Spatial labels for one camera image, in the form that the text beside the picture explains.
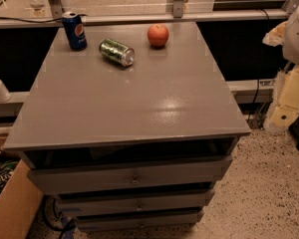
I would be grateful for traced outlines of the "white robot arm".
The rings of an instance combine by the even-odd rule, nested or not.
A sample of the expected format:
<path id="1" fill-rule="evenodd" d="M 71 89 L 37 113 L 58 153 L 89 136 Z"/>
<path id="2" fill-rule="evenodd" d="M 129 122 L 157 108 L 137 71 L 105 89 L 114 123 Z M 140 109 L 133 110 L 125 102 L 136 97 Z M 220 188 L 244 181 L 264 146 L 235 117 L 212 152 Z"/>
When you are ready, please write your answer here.
<path id="1" fill-rule="evenodd" d="M 263 123 L 270 133 L 280 134 L 299 118 L 299 5 L 289 19 L 270 30 L 262 42 L 272 47 L 281 45 L 283 58 L 294 65 L 289 72 L 278 72 L 273 101 Z"/>

